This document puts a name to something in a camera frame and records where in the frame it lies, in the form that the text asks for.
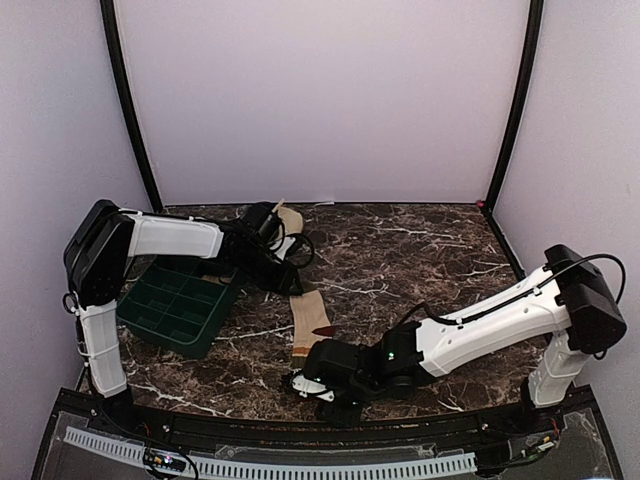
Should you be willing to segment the striped brown red sock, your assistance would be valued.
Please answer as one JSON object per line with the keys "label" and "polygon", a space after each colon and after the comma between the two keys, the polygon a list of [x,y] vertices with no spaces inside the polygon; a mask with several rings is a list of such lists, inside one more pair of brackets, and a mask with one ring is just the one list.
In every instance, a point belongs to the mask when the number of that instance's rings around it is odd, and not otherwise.
{"label": "striped brown red sock", "polygon": [[291,367],[300,369],[311,348],[317,342],[331,338],[336,328],[329,321],[323,297],[318,290],[291,297],[290,307],[294,322]]}

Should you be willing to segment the green plastic divided tray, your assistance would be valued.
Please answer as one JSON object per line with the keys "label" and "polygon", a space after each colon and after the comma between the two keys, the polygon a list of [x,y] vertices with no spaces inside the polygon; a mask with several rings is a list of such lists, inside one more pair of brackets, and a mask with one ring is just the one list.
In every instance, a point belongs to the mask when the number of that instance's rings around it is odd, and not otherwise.
{"label": "green plastic divided tray", "polygon": [[[230,286],[203,274],[235,271]],[[246,276],[216,260],[158,256],[119,300],[117,320],[135,336],[191,359],[207,355]]]}

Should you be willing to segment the tan sock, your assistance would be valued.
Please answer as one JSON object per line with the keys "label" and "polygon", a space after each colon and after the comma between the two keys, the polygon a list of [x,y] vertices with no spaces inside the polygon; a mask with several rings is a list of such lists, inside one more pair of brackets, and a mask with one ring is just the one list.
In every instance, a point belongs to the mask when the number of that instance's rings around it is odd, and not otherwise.
{"label": "tan sock", "polygon": [[235,274],[235,271],[213,274],[207,273],[203,274],[201,279],[220,286],[230,286],[234,281]]}

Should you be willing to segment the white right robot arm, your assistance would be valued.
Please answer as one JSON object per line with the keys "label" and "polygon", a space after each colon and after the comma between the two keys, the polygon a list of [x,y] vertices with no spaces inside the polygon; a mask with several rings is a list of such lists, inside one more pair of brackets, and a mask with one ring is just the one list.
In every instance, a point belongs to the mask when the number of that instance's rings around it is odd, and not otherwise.
{"label": "white right robot arm", "polygon": [[318,401],[319,419],[351,427],[374,401],[407,398],[471,361],[549,334],[541,363],[522,384],[522,403],[510,413],[517,432],[534,432],[588,359],[603,357],[627,332],[621,297],[594,264],[599,255],[557,244],[545,257],[516,285],[462,310],[438,316],[427,303],[416,305],[373,346],[316,343],[292,389]]}

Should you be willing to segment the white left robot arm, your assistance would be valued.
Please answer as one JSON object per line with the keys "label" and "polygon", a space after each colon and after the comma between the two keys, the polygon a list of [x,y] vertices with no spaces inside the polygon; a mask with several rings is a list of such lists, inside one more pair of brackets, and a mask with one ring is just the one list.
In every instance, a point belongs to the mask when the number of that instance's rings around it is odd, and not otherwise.
{"label": "white left robot arm", "polygon": [[77,318],[81,354],[98,395],[110,398],[101,417],[120,436],[141,427],[140,412],[124,399],[127,379],[116,328],[117,297],[129,261],[141,256],[219,260],[239,269],[267,292],[299,296],[299,266],[289,260],[301,233],[288,233],[280,207],[250,205],[229,221],[176,217],[127,210],[110,200],[97,201],[63,254],[67,291],[64,308]]}

